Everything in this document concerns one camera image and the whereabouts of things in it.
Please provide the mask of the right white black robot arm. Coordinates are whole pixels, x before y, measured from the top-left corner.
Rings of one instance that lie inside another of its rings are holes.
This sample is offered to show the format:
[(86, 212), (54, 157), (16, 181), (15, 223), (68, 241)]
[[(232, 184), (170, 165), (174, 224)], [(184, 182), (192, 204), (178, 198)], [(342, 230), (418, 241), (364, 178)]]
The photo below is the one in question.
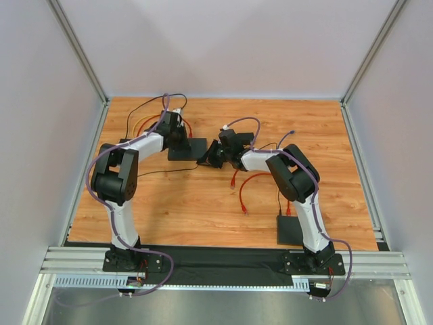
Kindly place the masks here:
[(319, 208), (320, 176), (298, 146), (260, 150), (254, 147), (252, 132), (236, 133), (221, 129), (219, 138), (199, 155), (199, 165), (221, 168), (229, 163), (238, 171), (263, 171), (273, 177), (280, 193), (293, 203), (302, 230), (302, 245), (307, 267), (323, 267), (335, 254)]

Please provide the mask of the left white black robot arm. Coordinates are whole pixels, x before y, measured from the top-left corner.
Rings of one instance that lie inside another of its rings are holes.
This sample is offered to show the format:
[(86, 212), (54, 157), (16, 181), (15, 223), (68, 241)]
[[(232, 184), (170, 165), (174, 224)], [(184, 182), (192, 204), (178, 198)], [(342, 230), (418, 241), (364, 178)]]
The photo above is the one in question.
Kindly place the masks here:
[(144, 265), (146, 254), (133, 221), (132, 199), (138, 185), (139, 163), (187, 141), (182, 109), (163, 110), (159, 120), (139, 136), (119, 144), (104, 144), (93, 160), (86, 187), (102, 203), (110, 218), (112, 239), (103, 270), (133, 272)]

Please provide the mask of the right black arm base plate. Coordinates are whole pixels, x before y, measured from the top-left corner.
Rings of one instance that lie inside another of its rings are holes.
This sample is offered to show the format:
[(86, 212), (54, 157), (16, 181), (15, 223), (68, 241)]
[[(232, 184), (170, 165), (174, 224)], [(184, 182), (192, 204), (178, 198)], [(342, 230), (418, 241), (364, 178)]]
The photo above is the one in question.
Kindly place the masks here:
[(341, 254), (333, 254), (323, 261), (304, 251), (288, 251), (281, 256), (283, 270), (289, 275), (343, 276), (346, 274)]

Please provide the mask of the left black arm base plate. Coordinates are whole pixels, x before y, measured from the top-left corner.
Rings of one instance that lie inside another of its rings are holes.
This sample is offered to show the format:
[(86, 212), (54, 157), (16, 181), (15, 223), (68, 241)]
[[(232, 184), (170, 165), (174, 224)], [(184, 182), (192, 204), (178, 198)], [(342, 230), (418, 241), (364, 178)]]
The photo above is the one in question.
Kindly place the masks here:
[(160, 273), (163, 266), (164, 257), (160, 254), (139, 253), (112, 247), (105, 253), (102, 270), (104, 272)]

